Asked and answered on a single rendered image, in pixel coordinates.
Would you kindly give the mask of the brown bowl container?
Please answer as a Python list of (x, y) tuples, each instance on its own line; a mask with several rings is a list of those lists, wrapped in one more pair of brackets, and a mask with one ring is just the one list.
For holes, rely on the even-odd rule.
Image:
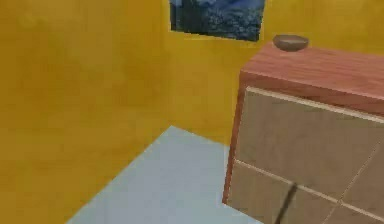
[(298, 35), (279, 34), (273, 38), (273, 44), (280, 50), (296, 52), (305, 49), (309, 44), (309, 39)]

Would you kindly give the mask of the red-brown chest of drawers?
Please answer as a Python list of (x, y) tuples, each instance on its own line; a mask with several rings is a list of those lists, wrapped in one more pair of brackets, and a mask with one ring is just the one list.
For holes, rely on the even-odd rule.
[(384, 224), (384, 56), (264, 45), (241, 69), (224, 204), (274, 224)]

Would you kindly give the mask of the blue framed wall picture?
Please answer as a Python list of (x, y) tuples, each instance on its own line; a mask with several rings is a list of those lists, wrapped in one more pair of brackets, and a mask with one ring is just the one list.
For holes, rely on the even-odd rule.
[(227, 39), (259, 39), (265, 0), (169, 0), (171, 30)]

